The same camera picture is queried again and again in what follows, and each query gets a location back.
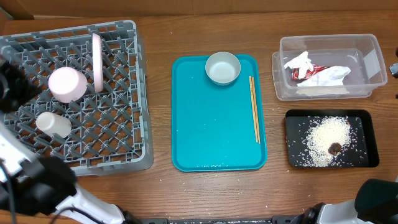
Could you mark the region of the white paper cup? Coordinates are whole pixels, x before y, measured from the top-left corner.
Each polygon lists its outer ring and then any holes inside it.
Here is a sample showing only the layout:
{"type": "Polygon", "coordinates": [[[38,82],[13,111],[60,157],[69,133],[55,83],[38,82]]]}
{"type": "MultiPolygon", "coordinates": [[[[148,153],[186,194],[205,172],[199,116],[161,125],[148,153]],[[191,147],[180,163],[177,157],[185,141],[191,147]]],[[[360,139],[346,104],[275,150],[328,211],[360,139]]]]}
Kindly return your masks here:
{"type": "Polygon", "coordinates": [[[37,128],[48,136],[58,134],[65,138],[72,130],[72,124],[69,119],[50,112],[41,113],[35,123],[37,128]]]}

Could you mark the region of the small pink bowl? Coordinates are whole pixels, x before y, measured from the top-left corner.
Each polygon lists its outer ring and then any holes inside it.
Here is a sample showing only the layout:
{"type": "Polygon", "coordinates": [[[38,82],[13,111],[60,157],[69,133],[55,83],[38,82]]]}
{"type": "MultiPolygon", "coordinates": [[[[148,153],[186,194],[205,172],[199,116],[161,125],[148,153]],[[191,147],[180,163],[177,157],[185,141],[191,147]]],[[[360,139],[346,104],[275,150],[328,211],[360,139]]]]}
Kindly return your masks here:
{"type": "Polygon", "coordinates": [[[87,78],[71,67],[61,67],[49,77],[49,89],[53,97],[62,102],[78,101],[86,92],[87,78]]]}

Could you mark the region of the large white plate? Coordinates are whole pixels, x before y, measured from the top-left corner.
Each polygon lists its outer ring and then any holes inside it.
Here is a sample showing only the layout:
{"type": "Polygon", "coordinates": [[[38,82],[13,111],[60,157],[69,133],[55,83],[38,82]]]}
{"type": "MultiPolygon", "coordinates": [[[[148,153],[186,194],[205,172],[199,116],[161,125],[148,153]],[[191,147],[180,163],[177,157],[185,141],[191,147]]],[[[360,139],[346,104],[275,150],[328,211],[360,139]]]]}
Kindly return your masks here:
{"type": "Polygon", "coordinates": [[[103,90],[102,42],[98,34],[92,35],[93,81],[95,92],[103,90]]]}

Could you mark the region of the small white tissue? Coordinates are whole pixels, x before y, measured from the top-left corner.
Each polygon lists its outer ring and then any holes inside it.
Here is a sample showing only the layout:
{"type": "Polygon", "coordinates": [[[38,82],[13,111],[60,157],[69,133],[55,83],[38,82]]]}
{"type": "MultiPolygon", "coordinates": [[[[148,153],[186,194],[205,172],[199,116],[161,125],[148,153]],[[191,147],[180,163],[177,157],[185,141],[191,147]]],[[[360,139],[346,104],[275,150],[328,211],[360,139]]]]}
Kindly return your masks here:
{"type": "Polygon", "coordinates": [[[284,68],[299,68],[300,73],[304,74],[308,69],[313,70],[312,61],[308,57],[308,52],[304,51],[299,56],[285,63],[284,68]]]}

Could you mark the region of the pile of white rice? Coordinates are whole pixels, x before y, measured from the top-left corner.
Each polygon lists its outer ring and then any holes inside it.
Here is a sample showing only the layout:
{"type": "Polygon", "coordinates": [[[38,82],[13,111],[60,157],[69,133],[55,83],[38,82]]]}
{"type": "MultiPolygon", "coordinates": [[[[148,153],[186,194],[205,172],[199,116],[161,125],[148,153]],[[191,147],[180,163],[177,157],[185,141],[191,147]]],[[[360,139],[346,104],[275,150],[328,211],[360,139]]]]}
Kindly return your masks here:
{"type": "Polygon", "coordinates": [[[363,123],[357,116],[290,116],[285,120],[289,164],[294,167],[368,167],[363,123]],[[328,149],[338,142],[343,151],[328,149]]]}

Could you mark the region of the brown food scrap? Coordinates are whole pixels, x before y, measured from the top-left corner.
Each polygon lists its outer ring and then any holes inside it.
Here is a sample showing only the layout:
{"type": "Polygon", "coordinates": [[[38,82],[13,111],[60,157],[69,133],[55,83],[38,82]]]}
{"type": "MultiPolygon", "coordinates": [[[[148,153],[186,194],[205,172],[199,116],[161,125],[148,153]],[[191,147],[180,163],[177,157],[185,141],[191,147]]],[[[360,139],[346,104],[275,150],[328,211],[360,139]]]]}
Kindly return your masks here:
{"type": "Polygon", "coordinates": [[[328,152],[332,155],[332,156],[337,156],[339,154],[341,154],[343,151],[342,145],[338,142],[334,142],[331,144],[331,146],[328,149],[328,152]]]}

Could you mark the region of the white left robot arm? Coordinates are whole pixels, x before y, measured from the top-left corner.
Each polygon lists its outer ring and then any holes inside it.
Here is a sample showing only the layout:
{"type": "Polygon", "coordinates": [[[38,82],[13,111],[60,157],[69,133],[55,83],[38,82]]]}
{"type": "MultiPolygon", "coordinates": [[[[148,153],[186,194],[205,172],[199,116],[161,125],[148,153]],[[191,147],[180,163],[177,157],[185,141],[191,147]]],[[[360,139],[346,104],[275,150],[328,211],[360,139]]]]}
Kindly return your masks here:
{"type": "Polygon", "coordinates": [[[141,224],[115,204],[106,203],[78,185],[77,177],[57,157],[41,157],[1,125],[1,210],[16,215],[54,215],[80,223],[141,224]]]}

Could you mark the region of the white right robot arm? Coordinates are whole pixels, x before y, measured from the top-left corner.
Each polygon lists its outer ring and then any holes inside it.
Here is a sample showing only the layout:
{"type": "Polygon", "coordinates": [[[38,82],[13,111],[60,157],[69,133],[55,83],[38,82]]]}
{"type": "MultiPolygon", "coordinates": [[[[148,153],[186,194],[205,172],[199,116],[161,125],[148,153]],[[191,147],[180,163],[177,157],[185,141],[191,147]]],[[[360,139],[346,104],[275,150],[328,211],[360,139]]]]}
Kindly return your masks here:
{"type": "Polygon", "coordinates": [[[339,203],[319,203],[293,218],[307,224],[397,224],[397,182],[369,179],[356,198],[339,203]]]}

